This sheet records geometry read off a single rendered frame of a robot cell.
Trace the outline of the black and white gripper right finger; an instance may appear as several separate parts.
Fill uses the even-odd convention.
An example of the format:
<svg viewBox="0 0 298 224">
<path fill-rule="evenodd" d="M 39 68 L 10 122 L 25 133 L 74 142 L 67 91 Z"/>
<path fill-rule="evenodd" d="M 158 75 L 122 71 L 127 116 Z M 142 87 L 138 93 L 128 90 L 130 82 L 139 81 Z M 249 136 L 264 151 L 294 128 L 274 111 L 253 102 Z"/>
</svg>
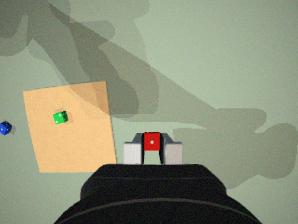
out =
<svg viewBox="0 0 298 224">
<path fill-rule="evenodd" d="M 174 142 L 167 133 L 160 133 L 160 163 L 183 164 L 183 144 Z"/>
</svg>

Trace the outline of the green die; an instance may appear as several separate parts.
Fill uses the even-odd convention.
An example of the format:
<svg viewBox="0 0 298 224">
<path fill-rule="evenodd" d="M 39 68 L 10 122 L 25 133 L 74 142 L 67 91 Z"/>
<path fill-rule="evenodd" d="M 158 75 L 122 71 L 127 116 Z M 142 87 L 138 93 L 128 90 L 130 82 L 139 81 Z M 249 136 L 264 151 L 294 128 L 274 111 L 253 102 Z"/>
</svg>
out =
<svg viewBox="0 0 298 224">
<path fill-rule="evenodd" d="M 58 112 L 58 113 L 53 114 L 53 118 L 54 118 L 54 121 L 55 121 L 56 125 L 61 124 L 61 123 L 65 123 L 69 120 L 66 111 L 62 111 L 62 112 Z"/>
</svg>

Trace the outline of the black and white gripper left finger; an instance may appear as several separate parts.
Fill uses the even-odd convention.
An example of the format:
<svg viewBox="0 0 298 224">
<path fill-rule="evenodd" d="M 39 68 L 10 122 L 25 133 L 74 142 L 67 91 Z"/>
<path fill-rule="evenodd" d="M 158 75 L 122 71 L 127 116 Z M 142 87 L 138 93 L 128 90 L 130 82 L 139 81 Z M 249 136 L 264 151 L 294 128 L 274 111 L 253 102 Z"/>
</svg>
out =
<svg viewBox="0 0 298 224">
<path fill-rule="evenodd" d="M 132 142 L 123 144 L 123 164 L 144 164 L 144 133 L 136 133 Z"/>
</svg>

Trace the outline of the orange square mat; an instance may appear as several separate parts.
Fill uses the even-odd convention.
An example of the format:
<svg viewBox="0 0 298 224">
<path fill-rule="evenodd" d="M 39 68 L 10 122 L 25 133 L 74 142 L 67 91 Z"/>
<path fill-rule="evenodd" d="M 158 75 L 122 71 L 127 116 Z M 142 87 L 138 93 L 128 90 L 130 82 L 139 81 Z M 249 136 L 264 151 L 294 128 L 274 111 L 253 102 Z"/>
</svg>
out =
<svg viewBox="0 0 298 224">
<path fill-rule="evenodd" d="M 40 172 L 95 172 L 117 164 L 107 82 L 23 91 Z M 68 121 L 55 124 L 53 114 Z"/>
</svg>

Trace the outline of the red die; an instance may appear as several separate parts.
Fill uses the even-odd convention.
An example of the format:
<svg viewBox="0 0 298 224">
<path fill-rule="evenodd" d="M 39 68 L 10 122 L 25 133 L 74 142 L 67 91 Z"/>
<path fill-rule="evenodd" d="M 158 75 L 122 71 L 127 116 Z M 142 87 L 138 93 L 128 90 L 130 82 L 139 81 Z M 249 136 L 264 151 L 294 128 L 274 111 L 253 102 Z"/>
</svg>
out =
<svg viewBox="0 0 298 224">
<path fill-rule="evenodd" d="M 147 150 L 147 151 L 160 150 L 159 132 L 144 132 L 144 150 Z"/>
</svg>

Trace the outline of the blue die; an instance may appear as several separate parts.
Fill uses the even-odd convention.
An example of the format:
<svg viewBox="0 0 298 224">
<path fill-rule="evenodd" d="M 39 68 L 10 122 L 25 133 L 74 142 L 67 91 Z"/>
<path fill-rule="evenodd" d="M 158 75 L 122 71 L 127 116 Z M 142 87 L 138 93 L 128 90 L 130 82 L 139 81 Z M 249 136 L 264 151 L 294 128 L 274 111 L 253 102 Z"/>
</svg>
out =
<svg viewBox="0 0 298 224">
<path fill-rule="evenodd" d="M 0 123 L 0 132 L 3 135 L 10 133 L 12 129 L 12 125 L 10 125 L 7 121 Z"/>
</svg>

